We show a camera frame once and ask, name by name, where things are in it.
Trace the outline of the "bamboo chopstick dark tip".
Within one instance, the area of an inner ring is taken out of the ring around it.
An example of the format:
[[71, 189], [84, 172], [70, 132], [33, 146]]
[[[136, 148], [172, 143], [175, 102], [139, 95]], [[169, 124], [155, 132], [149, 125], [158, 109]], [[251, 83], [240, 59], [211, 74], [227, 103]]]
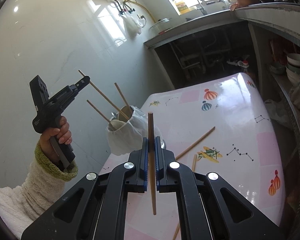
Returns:
[[212, 127], [209, 131], [207, 131], [204, 135], [202, 135], [198, 140], [196, 140], [192, 145], [190, 145], [187, 149], [185, 149], [183, 152], [181, 152], [178, 156], [176, 156], [176, 160], [179, 160], [180, 158], [182, 158], [185, 154], [187, 154], [188, 152], [190, 152], [190, 150], [192, 150], [194, 147], [196, 147], [199, 143], [201, 143], [206, 137], [208, 137], [214, 130], [216, 129], [216, 127]]

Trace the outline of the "cream plastic rice ladle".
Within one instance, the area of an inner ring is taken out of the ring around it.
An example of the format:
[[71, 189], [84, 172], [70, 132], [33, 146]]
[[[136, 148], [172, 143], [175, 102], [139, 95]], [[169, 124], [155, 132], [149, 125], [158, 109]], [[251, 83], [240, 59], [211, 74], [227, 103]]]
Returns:
[[110, 131], [114, 132], [114, 131], [117, 131], [118, 129], [120, 129], [125, 124], [126, 124], [126, 122], [121, 121], [119, 119], [112, 119], [112, 120], [110, 120], [108, 128], [110, 129]]

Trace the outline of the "bamboo chopstick slanted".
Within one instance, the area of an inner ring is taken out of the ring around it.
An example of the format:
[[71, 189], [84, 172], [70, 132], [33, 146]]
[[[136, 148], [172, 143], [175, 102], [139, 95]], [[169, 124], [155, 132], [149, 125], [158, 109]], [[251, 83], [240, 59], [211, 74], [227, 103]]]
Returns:
[[126, 97], [124, 96], [124, 94], [122, 93], [122, 90], [120, 89], [119, 85], [115, 82], [114, 83], [117, 91], [119, 92], [122, 100], [124, 101], [125, 105], [127, 106], [128, 110], [130, 111], [130, 113], [133, 113], [131, 107], [130, 107], [130, 104], [128, 103], [128, 101], [126, 100]]

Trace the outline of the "white fleece left sleeve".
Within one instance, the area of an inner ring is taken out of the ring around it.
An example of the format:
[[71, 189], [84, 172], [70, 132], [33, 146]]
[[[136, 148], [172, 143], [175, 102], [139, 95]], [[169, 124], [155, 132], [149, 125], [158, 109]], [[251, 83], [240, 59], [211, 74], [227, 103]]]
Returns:
[[77, 174], [75, 161], [61, 171], [45, 156], [40, 145], [36, 146], [23, 184], [13, 189], [0, 188], [0, 217], [17, 239], [62, 196], [66, 182]]

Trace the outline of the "white plastic bag liner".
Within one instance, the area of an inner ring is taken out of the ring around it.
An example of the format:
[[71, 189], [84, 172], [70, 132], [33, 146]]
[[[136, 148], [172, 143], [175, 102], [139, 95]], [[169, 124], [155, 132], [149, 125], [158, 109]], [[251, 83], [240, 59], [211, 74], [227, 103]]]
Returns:
[[148, 137], [148, 118], [138, 107], [131, 106], [132, 117], [117, 131], [106, 128], [106, 136], [110, 152], [123, 155], [142, 148], [144, 137]]

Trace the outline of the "perforated steel utensil holder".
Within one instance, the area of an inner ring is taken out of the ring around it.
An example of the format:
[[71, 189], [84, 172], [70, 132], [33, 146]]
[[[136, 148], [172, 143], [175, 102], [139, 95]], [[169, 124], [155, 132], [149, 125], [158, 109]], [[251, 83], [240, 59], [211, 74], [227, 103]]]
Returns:
[[161, 143], [161, 148], [166, 149], [166, 142], [163, 139], [160, 141], [160, 143]]

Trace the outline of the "hanging white plastic bag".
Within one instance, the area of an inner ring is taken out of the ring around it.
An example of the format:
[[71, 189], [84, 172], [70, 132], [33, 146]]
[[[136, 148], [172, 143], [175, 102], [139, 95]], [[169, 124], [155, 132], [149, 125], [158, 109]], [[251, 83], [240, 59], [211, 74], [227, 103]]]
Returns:
[[122, 16], [122, 18], [125, 26], [125, 31], [130, 38], [136, 38], [142, 33], [142, 29], [145, 27], [145, 23], [130, 15], [124, 15]]

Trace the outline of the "glass lid pot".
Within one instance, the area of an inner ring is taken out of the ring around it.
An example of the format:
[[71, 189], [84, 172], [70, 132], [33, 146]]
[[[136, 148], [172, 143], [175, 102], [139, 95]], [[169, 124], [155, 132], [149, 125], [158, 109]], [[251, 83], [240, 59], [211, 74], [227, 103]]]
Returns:
[[170, 29], [172, 27], [170, 19], [169, 18], [164, 18], [162, 20], [158, 20], [157, 23], [155, 23], [153, 26], [150, 27], [150, 29], [161, 32], [165, 31], [167, 29]]

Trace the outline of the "yellow box on sill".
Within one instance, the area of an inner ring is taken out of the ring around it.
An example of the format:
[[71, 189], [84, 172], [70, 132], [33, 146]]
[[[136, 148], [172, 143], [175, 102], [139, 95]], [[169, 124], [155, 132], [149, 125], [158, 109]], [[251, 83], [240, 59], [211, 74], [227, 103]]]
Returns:
[[175, 6], [177, 7], [180, 15], [190, 11], [189, 7], [186, 5], [185, 2], [175, 2]]

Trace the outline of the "stacked white bowls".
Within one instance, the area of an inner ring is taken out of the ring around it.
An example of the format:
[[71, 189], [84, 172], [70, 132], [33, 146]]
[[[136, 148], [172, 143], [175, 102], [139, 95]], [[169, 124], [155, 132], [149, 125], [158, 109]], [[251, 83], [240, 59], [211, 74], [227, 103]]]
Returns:
[[287, 54], [286, 73], [291, 84], [298, 86], [300, 83], [300, 54]]

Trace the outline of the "steel faucet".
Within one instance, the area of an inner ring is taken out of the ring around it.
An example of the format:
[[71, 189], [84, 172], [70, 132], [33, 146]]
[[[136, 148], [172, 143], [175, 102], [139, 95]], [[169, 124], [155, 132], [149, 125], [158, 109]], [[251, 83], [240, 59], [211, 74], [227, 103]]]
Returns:
[[197, 0], [197, 2], [198, 2], [197, 10], [200, 10], [202, 15], [205, 16], [205, 15], [207, 15], [207, 11], [205, 10], [205, 8], [203, 6], [203, 1], [204, 0]]

